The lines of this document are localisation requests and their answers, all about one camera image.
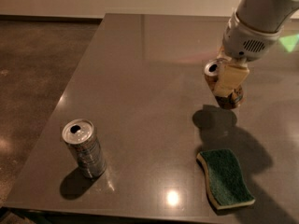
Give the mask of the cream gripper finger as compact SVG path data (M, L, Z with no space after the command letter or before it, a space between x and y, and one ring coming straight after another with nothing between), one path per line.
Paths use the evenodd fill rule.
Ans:
M228 97L249 75L245 60L223 61L219 68L218 81L214 87L215 96Z
M225 51L224 51L224 47L221 47L220 50L219 50L219 53L217 55L217 58L218 59L225 59L227 61L230 61L231 60L231 57L228 56Z

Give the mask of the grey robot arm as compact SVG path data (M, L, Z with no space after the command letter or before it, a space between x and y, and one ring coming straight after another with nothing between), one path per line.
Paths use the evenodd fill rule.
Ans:
M249 74L248 63L263 57L279 39L299 0L241 0L223 33L223 59L213 93L227 97Z

